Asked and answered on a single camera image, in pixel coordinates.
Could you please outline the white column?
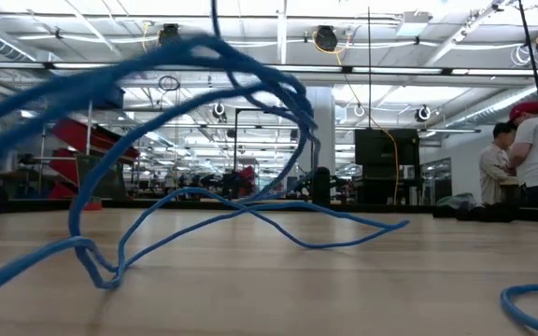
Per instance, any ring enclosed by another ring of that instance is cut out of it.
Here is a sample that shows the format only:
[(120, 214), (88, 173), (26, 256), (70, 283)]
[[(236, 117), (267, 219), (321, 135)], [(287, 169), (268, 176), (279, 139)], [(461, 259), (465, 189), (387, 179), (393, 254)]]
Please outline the white column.
[(307, 99), (314, 110), (314, 120), (318, 129), (314, 135), (321, 143), (317, 166), (335, 172), (335, 102), (332, 88), (308, 87)]

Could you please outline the black monitor cart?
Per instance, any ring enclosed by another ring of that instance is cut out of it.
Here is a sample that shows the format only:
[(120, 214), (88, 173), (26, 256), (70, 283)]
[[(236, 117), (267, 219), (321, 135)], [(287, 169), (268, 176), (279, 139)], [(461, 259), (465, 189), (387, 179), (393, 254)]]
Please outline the black monitor cart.
[(418, 205), (423, 179), (411, 165), (401, 166), (397, 173), (390, 166), (364, 165), (352, 182), (357, 203)]

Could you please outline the black monitor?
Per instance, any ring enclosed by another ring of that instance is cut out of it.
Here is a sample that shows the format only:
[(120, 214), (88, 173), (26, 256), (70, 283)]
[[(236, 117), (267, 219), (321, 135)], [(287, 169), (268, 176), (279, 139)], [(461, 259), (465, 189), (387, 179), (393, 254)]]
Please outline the black monitor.
[(354, 131), (355, 163), (360, 165), (399, 165), (419, 163), (418, 132), (413, 129)]

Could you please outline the grey office chair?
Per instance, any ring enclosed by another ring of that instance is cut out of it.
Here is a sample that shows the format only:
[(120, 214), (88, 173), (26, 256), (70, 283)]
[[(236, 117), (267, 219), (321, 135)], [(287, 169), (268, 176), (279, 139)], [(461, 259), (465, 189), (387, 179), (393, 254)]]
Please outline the grey office chair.
[[(88, 174), (99, 163), (100, 157), (77, 154), (78, 189), (82, 189)], [(122, 201), (128, 199), (123, 179), (123, 165), (113, 163), (94, 187), (93, 197)]]

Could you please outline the blue plastic bin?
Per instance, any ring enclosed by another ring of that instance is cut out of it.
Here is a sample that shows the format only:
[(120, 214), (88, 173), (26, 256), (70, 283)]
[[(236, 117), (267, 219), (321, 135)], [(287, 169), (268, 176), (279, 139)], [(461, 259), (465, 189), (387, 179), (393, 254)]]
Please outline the blue plastic bin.
[(121, 87), (106, 87), (93, 97), (93, 107), (95, 109), (123, 109), (124, 93)]

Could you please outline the red storage bin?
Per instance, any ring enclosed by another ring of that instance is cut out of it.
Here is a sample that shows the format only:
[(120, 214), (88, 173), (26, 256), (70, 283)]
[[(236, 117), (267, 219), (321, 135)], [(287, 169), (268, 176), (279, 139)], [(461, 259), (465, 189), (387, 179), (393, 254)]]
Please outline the red storage bin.
[(68, 181), (77, 184), (78, 168), (76, 162), (77, 152), (66, 148), (55, 149), (51, 154), (49, 166)]
[(89, 141), (91, 155), (104, 156), (121, 139), (100, 125), (87, 124), (74, 119), (60, 119), (52, 128), (52, 134), (81, 153), (86, 153)]
[(78, 189), (69, 182), (56, 181), (49, 193), (50, 199), (72, 199), (77, 195)]

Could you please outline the white ceiling box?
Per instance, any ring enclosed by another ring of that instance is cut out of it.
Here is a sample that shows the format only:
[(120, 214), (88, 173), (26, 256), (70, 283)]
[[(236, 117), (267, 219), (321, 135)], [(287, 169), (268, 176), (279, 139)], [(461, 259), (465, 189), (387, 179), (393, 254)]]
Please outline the white ceiling box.
[(404, 12), (396, 27), (397, 36), (417, 36), (429, 25), (432, 15), (429, 12)]

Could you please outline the metal shelf rack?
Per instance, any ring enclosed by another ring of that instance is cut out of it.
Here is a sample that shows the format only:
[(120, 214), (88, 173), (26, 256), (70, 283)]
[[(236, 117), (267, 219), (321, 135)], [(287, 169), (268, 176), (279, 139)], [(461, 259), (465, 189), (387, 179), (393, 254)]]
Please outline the metal shelf rack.
[[(76, 121), (80, 121), (82, 123), (87, 124), (88, 127), (91, 127), (92, 125), (100, 125), (113, 133), (119, 134), (117, 132), (112, 131), (109, 128), (107, 123), (110, 120), (118, 121), (122, 116), (123, 116), (123, 109), (95, 109), (93, 107), (92, 101), (90, 101), (83, 104), (83, 106), (81, 106), (77, 111), (71, 112), (67, 116), (61, 119), (74, 119)], [(52, 134), (52, 128), (59, 120), (60, 119), (46, 126), (46, 129), (41, 134), (40, 149), (38, 151), (38, 161), (41, 164), (40, 177), (43, 179), (43, 189), (47, 197), (49, 197), (49, 193), (56, 181), (69, 182), (75, 185), (78, 189), (78, 182), (77, 184), (74, 184), (50, 168), (49, 161), (51, 159), (51, 154), (55, 149), (66, 148), (69, 150), (76, 151), (77, 154), (83, 154), (87, 156), (96, 156), (96, 157), (100, 157), (100, 159), (102, 159), (107, 154), (106, 153), (104, 156), (91, 155), (89, 153), (89, 149), (90, 149), (89, 141), (87, 144), (86, 153), (81, 153), (77, 151), (76, 149), (74, 149), (73, 147), (66, 144), (65, 142), (58, 139), (56, 136)]]

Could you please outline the black workstation frame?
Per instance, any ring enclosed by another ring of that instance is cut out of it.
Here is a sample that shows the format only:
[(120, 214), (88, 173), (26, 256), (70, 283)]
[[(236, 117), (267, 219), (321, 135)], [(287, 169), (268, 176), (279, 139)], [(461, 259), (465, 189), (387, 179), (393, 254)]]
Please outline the black workstation frame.
[[(234, 167), (233, 170), (237, 171), (238, 167), (238, 157), (237, 154), (242, 150), (240, 145), (238, 144), (238, 118), (239, 114), (242, 112), (261, 112), (259, 108), (236, 108), (234, 112)], [(274, 189), (274, 187), (280, 183), (283, 178), (291, 171), (293, 165), (298, 161), (298, 158), (301, 156), (303, 149), (305, 146), (305, 140), (301, 144), (297, 144), (294, 148), (293, 152), (291, 153), (291, 156), (289, 160), (286, 162), (285, 166), (283, 167), (283, 170), (278, 174), (277, 177), (275, 177), (271, 183), (267, 186), (265, 186), (263, 189), (260, 189), (257, 193), (255, 193), (250, 199), (250, 202), (259, 202), (259, 201), (266, 201), (266, 200), (277, 200), (284, 198), (287, 193), (289, 192), (288, 189), (284, 189), (280, 191), (279, 193), (271, 193), (271, 190)]]

